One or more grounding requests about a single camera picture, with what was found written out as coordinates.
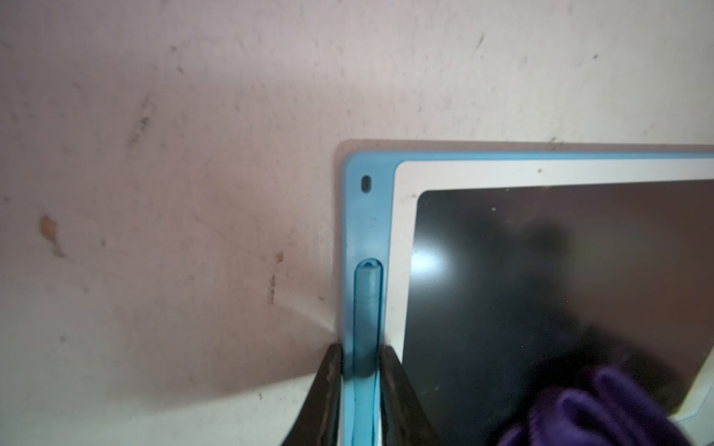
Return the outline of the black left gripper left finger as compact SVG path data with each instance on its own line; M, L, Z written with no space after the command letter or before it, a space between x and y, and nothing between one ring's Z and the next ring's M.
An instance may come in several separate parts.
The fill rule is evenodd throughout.
M343 349L327 348L297 419L282 446L336 446L340 428Z

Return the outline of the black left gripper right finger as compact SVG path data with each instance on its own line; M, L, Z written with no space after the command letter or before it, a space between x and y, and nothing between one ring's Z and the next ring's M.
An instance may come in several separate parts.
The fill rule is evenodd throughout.
M392 346L382 346L379 351L379 390L383 445L443 444Z

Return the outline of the blue white drawing tablet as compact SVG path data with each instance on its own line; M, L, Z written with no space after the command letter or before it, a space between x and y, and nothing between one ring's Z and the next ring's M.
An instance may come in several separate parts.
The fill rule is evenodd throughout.
M382 445L382 346L444 445L604 366L712 444L711 155L357 152L342 193L345 444Z

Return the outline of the purple microfiber cloth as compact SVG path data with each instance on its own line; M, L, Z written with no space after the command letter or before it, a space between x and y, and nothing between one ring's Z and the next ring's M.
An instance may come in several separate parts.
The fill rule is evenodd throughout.
M575 387L546 388L500 445L688 445L668 414L615 367L587 369Z

